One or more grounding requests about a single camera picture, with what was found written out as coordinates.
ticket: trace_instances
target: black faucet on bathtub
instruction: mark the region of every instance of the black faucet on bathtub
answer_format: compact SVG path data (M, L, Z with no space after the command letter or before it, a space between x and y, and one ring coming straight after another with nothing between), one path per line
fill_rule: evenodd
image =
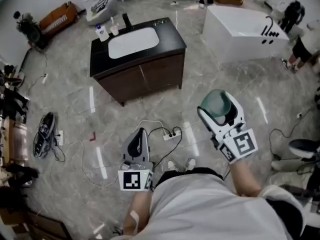
M279 33L270 31L271 28L274 26L274 19L271 18L270 16L266 16L265 18L270 18L271 19L271 26L267 30L268 25L265 25L265 27L264 27L264 29L263 29L263 31L261 33L261 36L265 35L267 37L269 35L269 37L276 37L277 38L279 36Z
M130 31L132 29L132 25L129 20L128 14L126 14L126 13L122 14L122 18L124 20L126 30Z

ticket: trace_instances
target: black shorts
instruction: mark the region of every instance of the black shorts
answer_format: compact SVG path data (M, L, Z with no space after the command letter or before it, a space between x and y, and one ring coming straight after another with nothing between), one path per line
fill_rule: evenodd
M166 180L169 180L173 177L188 175L188 174L211 174L211 175L217 176L221 180L223 180L223 178L220 174L216 173L214 170L212 170L210 168L196 167L193 170L187 170L186 172L180 172L180 171L176 171L176 170L166 171L159 179L156 187L159 186L162 182L165 182Z
M304 44L301 41L301 38L298 37L298 40L295 46L292 49L294 57L301 58L302 62L306 63L312 56L310 52L305 48Z

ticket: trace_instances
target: cabinet door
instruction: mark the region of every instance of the cabinet door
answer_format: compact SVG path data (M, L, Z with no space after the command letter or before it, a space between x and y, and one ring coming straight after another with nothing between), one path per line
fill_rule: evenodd
M184 62L185 55L179 54L142 64L143 76L149 90L158 90L166 86L180 86Z
M98 82L119 103L138 98L148 91L139 66L98 79Z

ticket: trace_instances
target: bathroom vanity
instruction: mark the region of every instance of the bathroom vanity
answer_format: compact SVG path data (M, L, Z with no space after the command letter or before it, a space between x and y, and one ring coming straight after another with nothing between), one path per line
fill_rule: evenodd
M92 41L90 77L122 106L170 86L181 89L187 46L170 19L128 21L119 35Z

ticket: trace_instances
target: black countertop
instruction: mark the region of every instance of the black countertop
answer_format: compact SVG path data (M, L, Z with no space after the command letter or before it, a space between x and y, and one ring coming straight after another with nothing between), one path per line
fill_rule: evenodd
M187 48L184 40L168 17L133 25L130 30L126 28L120 29L117 37L148 27L154 28L160 40L159 44L153 48L116 59L109 57L108 44L115 37L112 33L109 34L109 39L104 42L101 42L99 38L93 40L91 43L90 77L98 76L105 72L115 73L125 69L126 66L138 65L140 61L152 60L153 57L160 58L161 55L182 53Z

